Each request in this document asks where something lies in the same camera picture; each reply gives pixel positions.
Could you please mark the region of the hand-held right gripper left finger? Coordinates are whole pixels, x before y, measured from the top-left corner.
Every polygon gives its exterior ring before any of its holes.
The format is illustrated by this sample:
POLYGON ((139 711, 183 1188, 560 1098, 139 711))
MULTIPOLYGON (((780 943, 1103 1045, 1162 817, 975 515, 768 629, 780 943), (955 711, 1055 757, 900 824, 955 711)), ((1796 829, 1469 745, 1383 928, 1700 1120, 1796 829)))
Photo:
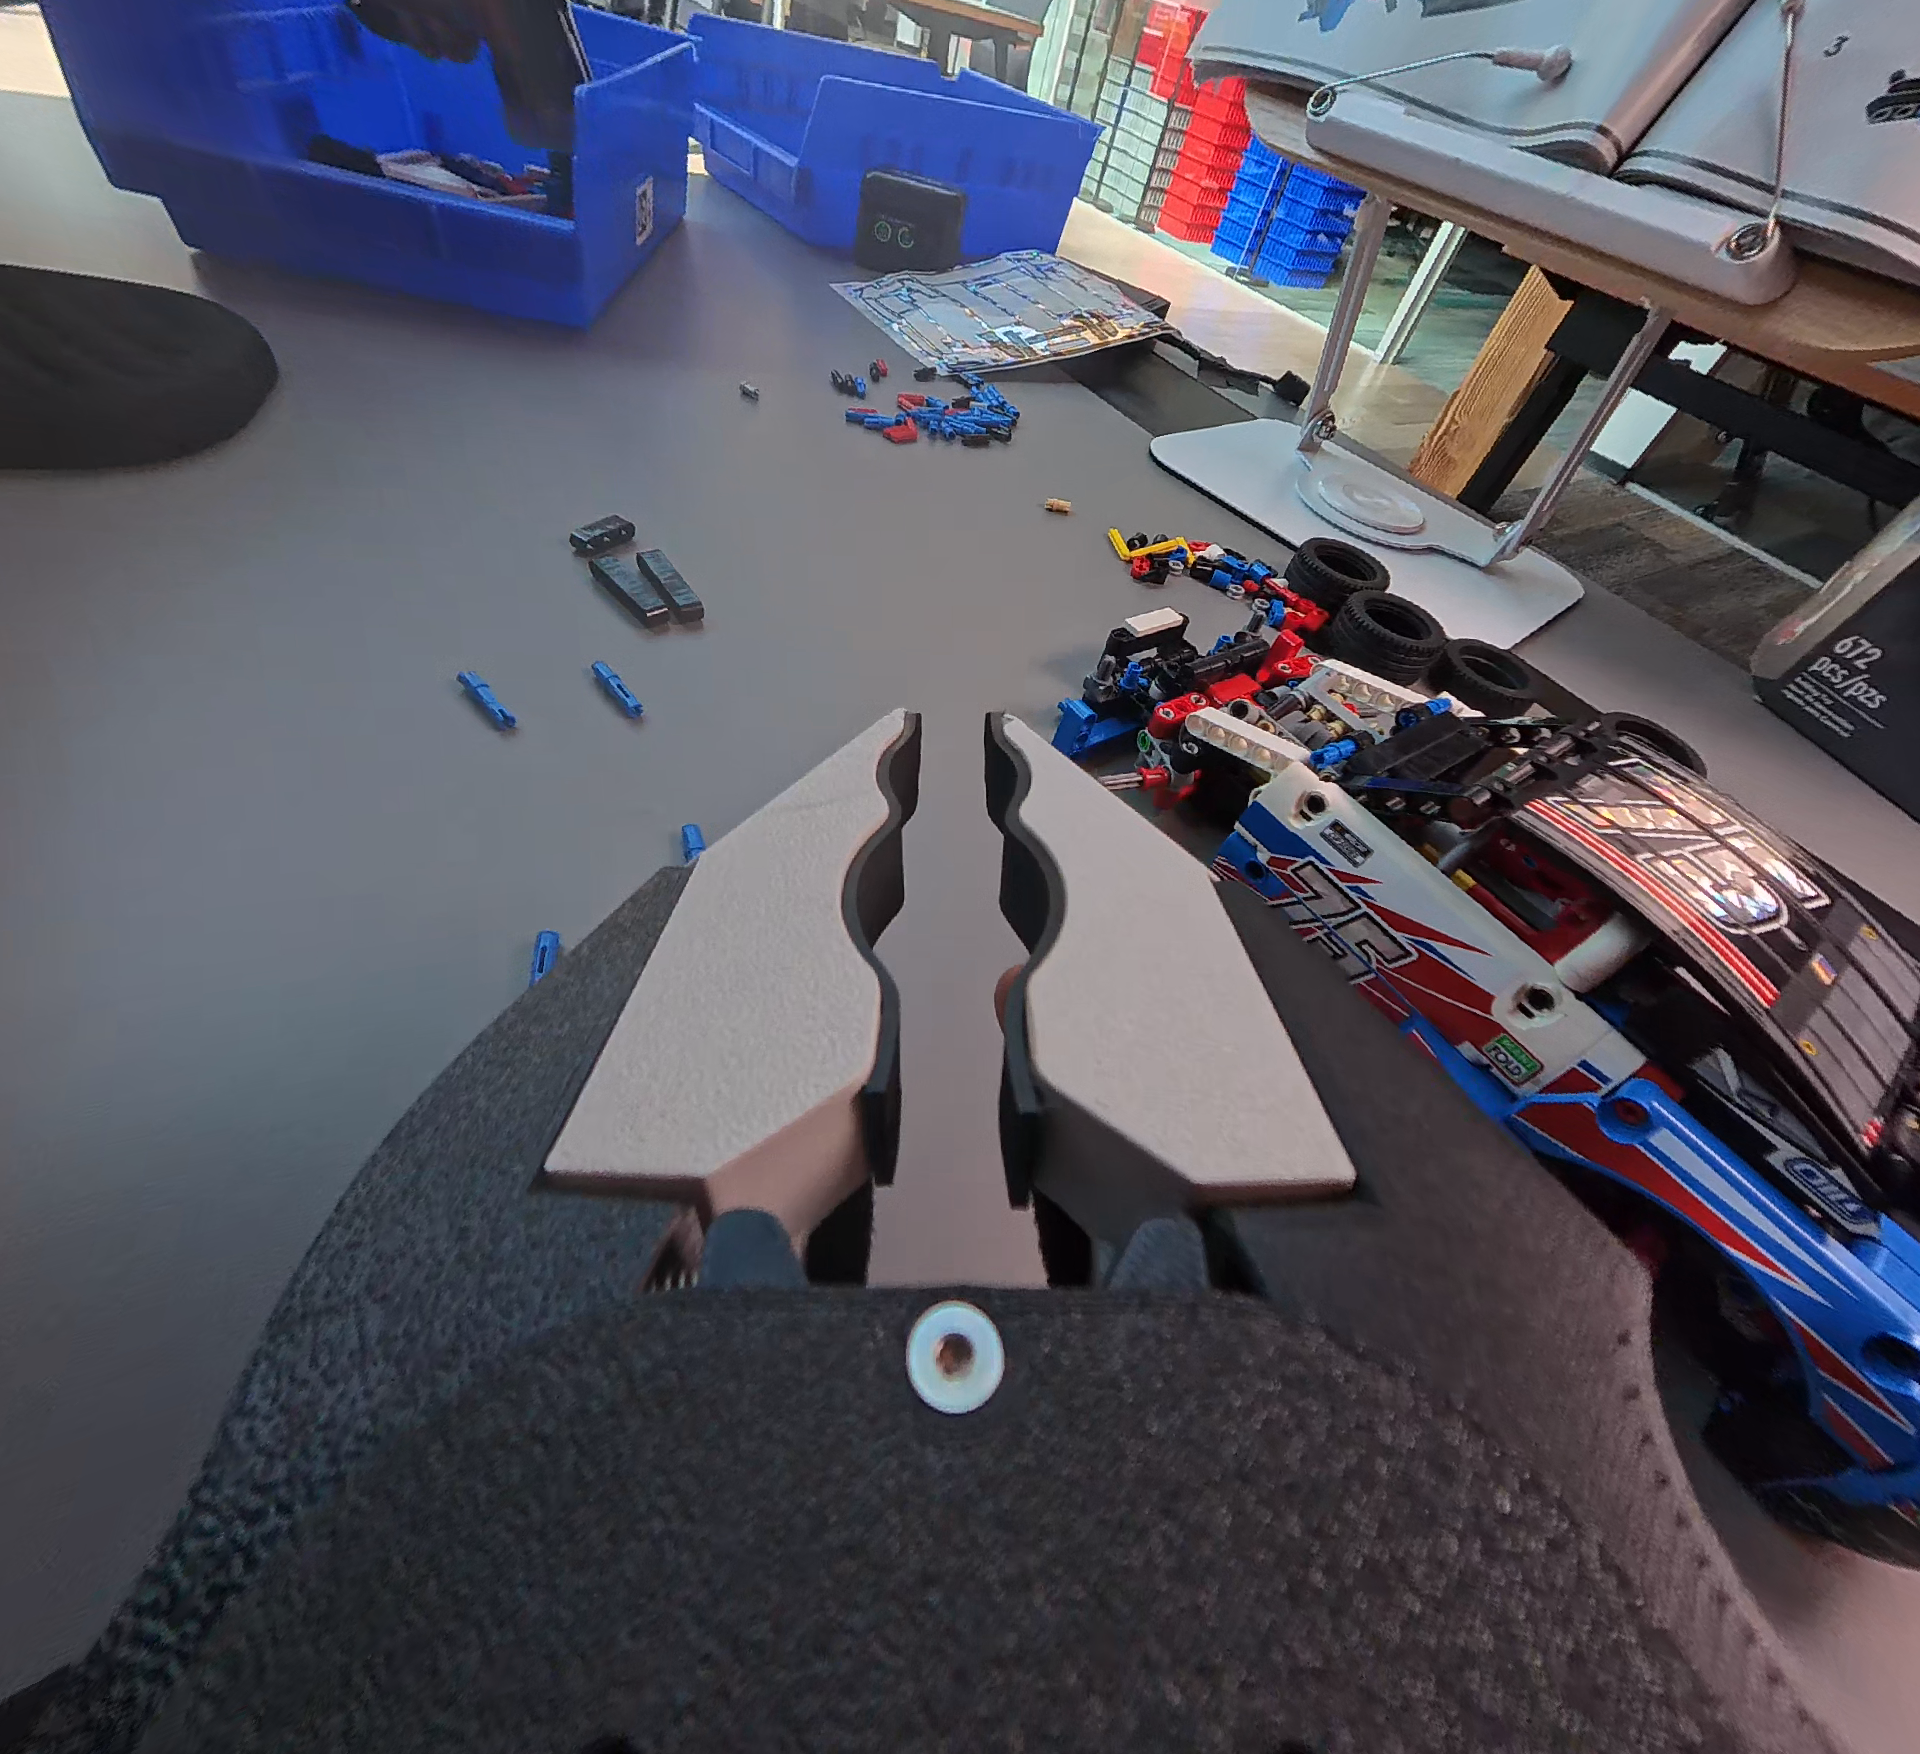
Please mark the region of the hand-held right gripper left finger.
POLYGON ((921 718, 853 734, 683 869, 541 1177, 780 1226, 806 1281, 861 1287, 900 1162, 903 904, 921 718))

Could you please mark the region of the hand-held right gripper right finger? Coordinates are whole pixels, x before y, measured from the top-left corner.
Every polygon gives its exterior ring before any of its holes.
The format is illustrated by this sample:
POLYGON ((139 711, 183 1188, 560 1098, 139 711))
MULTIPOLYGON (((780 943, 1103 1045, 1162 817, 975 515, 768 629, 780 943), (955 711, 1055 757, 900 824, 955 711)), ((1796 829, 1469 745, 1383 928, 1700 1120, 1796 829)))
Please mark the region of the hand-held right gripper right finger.
POLYGON ((995 902, 1020 943, 997 1138, 1051 1287, 1094 1287, 1140 1226, 1321 1208, 1357 1168, 1220 882, 1006 711, 981 718, 995 902))

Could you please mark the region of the brick-built toy race car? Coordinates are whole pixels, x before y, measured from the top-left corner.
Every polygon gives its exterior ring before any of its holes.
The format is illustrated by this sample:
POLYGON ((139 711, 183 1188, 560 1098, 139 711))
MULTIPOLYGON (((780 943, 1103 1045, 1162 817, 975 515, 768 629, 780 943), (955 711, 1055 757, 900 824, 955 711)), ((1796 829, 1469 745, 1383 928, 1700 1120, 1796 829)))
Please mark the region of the brick-built toy race car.
POLYGON ((1915 1567, 1915 951, 1707 781, 1551 699, 1501 721, 1330 659, 1282 593, 1207 652, 1106 635, 1052 742, 1211 824, 1648 1265, 1701 1437, 1783 1525, 1915 1567))

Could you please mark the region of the blue plastic crate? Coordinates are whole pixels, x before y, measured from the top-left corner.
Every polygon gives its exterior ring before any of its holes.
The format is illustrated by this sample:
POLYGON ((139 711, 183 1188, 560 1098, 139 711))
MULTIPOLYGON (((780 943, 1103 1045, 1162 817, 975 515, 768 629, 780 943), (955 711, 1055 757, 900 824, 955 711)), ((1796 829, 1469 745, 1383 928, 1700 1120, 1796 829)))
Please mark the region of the blue plastic crate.
POLYGON ((804 243, 853 252, 873 171, 963 198, 955 256, 1051 252, 1097 124, 963 71, 695 13, 694 134, 707 178, 804 243))
POLYGON ((450 154, 517 171, 491 62, 421 58, 346 0, 38 0, 109 181, 228 259, 559 326, 590 326, 677 228, 697 51, 579 5, 575 216, 483 205, 307 157, 450 154))

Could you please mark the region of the pile of blue pins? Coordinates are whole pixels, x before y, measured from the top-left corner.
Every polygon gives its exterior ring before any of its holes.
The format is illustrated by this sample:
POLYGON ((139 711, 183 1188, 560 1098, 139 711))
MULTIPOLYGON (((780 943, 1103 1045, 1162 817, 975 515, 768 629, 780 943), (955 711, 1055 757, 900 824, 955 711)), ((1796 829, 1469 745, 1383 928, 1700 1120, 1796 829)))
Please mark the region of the pile of blue pins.
POLYGON ((842 407, 842 422, 893 444, 938 441, 967 450, 1009 446, 1020 409, 993 382, 979 375, 952 375, 947 396, 932 392, 932 372, 924 371, 912 388, 901 388, 891 407, 863 400, 842 407))

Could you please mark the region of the heap of black white bricks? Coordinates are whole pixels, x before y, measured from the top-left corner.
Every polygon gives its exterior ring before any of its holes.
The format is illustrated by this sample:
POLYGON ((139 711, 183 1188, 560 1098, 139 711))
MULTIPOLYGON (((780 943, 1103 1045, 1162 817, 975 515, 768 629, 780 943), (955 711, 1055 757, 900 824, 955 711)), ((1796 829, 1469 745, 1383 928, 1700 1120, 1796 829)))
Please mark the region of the heap of black white bricks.
POLYGON ((544 166, 509 170, 488 157, 435 151, 374 154, 332 134, 311 134, 303 147, 311 163, 365 180, 410 185, 444 198, 536 212, 571 212, 559 200, 555 175, 544 166))

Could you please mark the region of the black rubber tire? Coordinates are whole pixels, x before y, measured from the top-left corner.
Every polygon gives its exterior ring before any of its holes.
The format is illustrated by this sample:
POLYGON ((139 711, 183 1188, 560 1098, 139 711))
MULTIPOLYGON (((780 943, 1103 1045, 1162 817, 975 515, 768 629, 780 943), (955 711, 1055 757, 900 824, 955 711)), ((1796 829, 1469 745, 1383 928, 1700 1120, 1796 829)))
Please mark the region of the black rubber tire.
POLYGON ((1474 637, 1449 637, 1427 667, 1433 695, 1487 719, 1517 721, 1542 701, 1538 674, 1515 652, 1474 637))
POLYGON ((1706 760, 1685 738, 1671 734, 1662 724, 1636 714, 1608 714, 1602 718, 1602 730, 1614 745, 1631 749, 1640 757, 1656 757, 1670 765, 1706 781, 1706 760))
POLYGON ((1310 536, 1297 543, 1282 572, 1282 587, 1330 616, 1355 595, 1389 590, 1391 574, 1357 544, 1310 536))
POLYGON ((1349 595, 1323 629, 1323 652, 1330 659, 1398 686, 1424 679, 1445 643, 1441 623, 1389 590, 1349 595))

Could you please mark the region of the pile of mixed bricks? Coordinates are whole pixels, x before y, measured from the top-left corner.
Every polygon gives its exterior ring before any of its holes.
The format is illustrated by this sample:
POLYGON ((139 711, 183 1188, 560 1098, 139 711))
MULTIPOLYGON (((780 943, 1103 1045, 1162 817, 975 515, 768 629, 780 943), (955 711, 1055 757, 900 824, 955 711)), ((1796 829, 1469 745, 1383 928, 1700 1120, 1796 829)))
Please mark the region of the pile of mixed bricks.
POLYGON ((1111 527, 1104 543, 1140 584, 1187 579, 1233 599, 1277 601, 1284 593, 1277 566, 1247 559, 1225 544, 1183 536, 1122 535, 1111 527))

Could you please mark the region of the small black box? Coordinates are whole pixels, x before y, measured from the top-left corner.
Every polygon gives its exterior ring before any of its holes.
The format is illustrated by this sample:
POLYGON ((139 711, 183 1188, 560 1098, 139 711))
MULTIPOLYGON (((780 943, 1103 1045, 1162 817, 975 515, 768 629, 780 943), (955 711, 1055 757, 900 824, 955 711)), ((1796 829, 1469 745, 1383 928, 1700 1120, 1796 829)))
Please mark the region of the small black box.
POLYGON ((851 253, 873 272, 942 272, 961 259, 965 192, 895 167, 858 180, 851 253))

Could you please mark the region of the silver monitor stand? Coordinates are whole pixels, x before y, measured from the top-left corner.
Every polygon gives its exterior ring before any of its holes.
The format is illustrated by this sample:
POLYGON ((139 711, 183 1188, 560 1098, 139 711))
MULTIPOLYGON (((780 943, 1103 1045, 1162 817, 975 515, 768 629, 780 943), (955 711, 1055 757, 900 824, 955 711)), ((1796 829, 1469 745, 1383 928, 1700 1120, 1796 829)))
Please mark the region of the silver monitor stand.
POLYGON ((1779 132, 1765 216, 1735 216, 1657 188, 1622 183, 1412 110, 1380 89, 1380 75, 1317 86, 1306 107, 1308 149, 1321 159, 1353 157, 1385 183, 1361 200, 1353 253, 1317 361, 1304 417, 1290 446, 1272 420, 1178 432, 1149 444, 1170 474, 1239 518, 1299 547, 1334 530, 1380 548, 1401 593, 1452 632, 1515 646, 1544 629, 1580 599, 1580 582, 1532 540, 1599 432, 1664 353, 1673 308, 1650 300, 1627 316, 1618 357, 1587 423, 1573 437, 1526 514, 1492 527, 1448 500, 1420 500, 1413 484, 1334 441, 1334 391, 1353 326, 1373 277, 1387 205, 1412 188, 1495 216, 1534 233, 1660 274, 1664 292, 1690 289, 1740 307, 1765 307, 1789 292, 1796 261, 1779 226, 1796 21, 1806 0, 1776 0, 1783 22, 1779 132))

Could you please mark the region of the sticker sheet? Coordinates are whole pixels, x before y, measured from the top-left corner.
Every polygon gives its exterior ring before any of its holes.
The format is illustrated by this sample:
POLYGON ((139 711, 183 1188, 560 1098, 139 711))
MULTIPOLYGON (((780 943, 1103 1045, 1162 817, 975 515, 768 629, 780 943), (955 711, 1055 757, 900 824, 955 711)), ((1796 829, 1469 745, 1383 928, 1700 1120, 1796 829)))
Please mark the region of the sticker sheet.
POLYGON ((938 274, 837 281, 895 351, 943 372, 1009 372, 1174 333, 1164 307, 1066 256, 1020 250, 938 274))

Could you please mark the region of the Lego set box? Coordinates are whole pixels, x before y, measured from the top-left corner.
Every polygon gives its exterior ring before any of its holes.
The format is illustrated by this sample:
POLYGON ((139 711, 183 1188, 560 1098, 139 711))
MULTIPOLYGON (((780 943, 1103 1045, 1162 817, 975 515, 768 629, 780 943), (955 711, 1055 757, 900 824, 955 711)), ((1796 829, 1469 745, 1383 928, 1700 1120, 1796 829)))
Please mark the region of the Lego set box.
POLYGON ((1917 814, 1917 527, 1890 523, 1750 659, 1756 699, 1861 784, 1917 814))

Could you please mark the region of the rack of red blue bins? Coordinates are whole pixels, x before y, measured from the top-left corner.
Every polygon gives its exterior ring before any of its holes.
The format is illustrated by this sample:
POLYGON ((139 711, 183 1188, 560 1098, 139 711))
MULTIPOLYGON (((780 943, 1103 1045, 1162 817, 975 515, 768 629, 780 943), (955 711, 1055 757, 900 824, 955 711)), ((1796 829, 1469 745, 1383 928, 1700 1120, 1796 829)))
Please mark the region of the rack of red blue bins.
POLYGON ((1228 279, 1329 289, 1361 192, 1263 141, 1246 78, 1196 72, 1190 47, 1204 16, 1166 0, 1083 1, 1056 84, 1094 126, 1078 196, 1204 252, 1228 279))

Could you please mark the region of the wooden side table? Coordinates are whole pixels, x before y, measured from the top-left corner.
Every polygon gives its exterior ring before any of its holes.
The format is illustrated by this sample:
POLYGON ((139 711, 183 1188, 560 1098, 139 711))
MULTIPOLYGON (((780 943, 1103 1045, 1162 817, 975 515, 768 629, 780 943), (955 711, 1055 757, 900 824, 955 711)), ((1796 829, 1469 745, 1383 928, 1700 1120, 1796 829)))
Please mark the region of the wooden side table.
MULTIPOLYGON (((1325 162, 1310 154, 1308 100, 1300 91, 1270 78, 1249 78, 1246 86, 1251 124, 1277 154, 1300 157, 1310 167, 1355 183, 1363 196, 1387 192, 1387 183, 1359 159, 1325 162)), ((1664 353, 1656 362, 1670 354, 1678 338, 1720 341, 1729 351, 1763 361, 1771 369, 1915 417, 1915 286, 1911 284, 1898 284, 1795 252, 1796 277, 1789 292, 1765 307, 1740 307, 1692 289, 1673 289, 1665 294, 1660 274, 1640 272, 1593 250, 1529 231, 1504 217, 1482 217, 1427 188, 1412 188, 1404 200, 1391 202, 1385 224, 1398 210, 1427 216, 1460 233, 1475 233, 1515 257, 1525 272, 1530 266, 1548 272, 1571 303, 1561 326, 1568 321, 1593 326, 1610 348, 1604 372, 1618 357, 1626 318, 1642 314, 1650 300, 1668 300, 1673 308, 1673 325, 1668 326, 1664 353)), ((1547 382, 1526 400, 1518 420, 1501 437, 1493 456, 1469 480, 1466 493, 1452 500, 1454 503, 1484 514, 1513 484, 1553 420, 1565 409, 1583 367, 1555 348, 1553 341, 1561 326, 1548 341, 1548 353, 1556 365, 1547 382)))

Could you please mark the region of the person's dark trousers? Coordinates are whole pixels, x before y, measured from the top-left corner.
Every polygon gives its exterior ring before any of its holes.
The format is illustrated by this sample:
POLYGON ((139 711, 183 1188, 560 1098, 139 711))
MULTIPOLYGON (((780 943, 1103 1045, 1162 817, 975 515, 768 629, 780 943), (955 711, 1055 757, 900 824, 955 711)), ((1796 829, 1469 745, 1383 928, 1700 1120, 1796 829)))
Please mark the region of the person's dark trousers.
POLYGON ((93 1675, 74 1662, 2 1699, 4 1751, 93 1751, 93 1675))

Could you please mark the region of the wooden post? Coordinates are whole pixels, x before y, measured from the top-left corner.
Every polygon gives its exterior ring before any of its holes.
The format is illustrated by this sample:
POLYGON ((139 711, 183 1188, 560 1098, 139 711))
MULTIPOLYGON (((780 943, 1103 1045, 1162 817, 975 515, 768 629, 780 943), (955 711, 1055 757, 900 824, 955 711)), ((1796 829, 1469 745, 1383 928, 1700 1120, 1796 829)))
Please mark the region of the wooden post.
POLYGON ((1408 468, 1413 484, 1449 500, 1466 493, 1526 400, 1555 369, 1548 341, 1568 310, 1559 283, 1530 266, 1413 452, 1408 468))

